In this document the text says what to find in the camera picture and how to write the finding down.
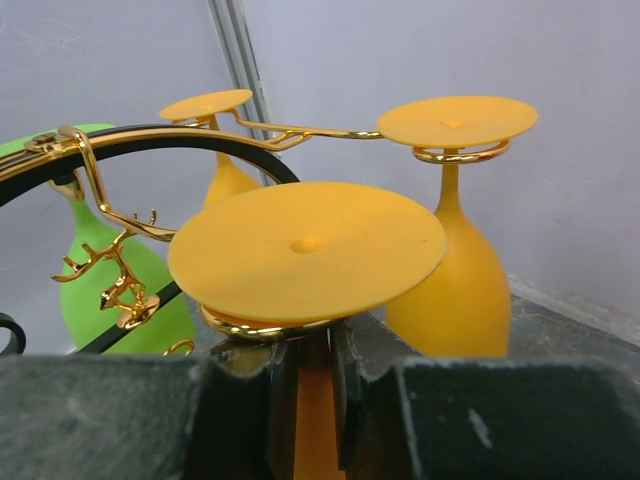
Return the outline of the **green plastic goblet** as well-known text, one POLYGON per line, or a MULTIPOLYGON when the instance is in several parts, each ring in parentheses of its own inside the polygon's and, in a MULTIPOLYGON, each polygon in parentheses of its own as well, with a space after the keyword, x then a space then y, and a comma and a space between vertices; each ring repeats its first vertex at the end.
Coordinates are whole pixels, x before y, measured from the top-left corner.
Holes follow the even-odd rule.
POLYGON ((181 296, 159 304, 171 282, 164 261, 127 230, 103 223, 90 209, 79 175, 51 184, 68 198, 75 233, 62 271, 60 306, 78 351, 190 353, 195 326, 181 296))

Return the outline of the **gold wire wine glass rack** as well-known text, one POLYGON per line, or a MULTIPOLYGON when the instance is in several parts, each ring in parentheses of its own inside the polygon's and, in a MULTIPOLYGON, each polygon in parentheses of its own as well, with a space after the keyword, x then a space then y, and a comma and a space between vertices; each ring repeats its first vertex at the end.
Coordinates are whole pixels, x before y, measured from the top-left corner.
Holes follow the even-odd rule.
MULTIPOLYGON (((133 235, 143 235, 168 246, 178 229, 159 227, 154 221, 141 221, 136 215, 115 211, 103 188, 98 162, 137 150, 161 148, 196 148, 226 153, 264 170, 272 176, 272 186, 298 182, 291 171, 281 165, 263 143, 227 133, 210 132, 193 126, 131 126, 103 129, 87 133, 81 129, 63 126, 31 138, 20 148, 7 152, 1 158, 1 199, 10 202, 34 187, 81 168, 87 173, 97 205, 110 222, 133 235)), ((224 320, 198 303, 204 318, 215 328, 233 336, 247 338, 280 338, 301 335, 337 320, 314 322, 306 327, 259 328, 246 326, 233 320, 224 320)))

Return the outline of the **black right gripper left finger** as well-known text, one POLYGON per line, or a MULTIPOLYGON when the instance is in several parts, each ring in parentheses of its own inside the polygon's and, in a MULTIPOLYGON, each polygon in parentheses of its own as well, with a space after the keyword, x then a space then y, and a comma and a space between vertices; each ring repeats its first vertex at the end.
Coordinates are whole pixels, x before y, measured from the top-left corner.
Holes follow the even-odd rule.
POLYGON ((5 479, 268 479, 283 342, 208 355, 6 356, 5 479))

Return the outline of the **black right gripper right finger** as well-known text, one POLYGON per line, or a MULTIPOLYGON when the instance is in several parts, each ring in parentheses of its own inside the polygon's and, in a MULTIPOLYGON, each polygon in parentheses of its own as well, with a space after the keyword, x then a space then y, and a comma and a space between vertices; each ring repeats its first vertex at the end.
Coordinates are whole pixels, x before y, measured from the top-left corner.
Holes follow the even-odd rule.
POLYGON ((639 392, 593 361, 434 359, 359 314, 332 329, 350 479, 635 479, 639 392))

